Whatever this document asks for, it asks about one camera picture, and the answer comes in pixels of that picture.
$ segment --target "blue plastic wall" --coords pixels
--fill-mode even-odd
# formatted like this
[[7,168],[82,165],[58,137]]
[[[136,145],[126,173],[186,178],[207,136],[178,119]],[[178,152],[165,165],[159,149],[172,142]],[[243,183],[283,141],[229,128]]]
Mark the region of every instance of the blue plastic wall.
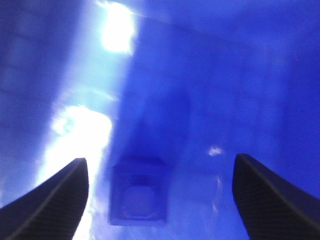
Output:
[[[119,1],[135,16],[131,55],[101,47],[104,11],[83,2],[0,3],[0,206],[35,186],[61,98],[112,123],[79,239],[249,239],[237,153],[320,198],[320,2]],[[165,226],[108,223],[112,167],[128,157],[171,169]]]

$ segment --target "bright light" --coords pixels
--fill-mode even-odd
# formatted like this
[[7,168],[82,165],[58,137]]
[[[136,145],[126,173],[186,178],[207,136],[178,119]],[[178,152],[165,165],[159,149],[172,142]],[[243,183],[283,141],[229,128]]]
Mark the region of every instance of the bright light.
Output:
[[106,7],[102,45],[112,52],[131,52],[131,38],[135,32],[132,12],[116,2],[106,4]]
[[96,176],[102,162],[103,150],[109,143],[112,123],[110,119],[84,106],[68,106],[59,112],[52,123],[54,141],[47,147],[45,163],[38,183],[51,177],[75,158],[86,158],[89,176],[89,197],[74,240],[90,239],[92,223],[92,196]]

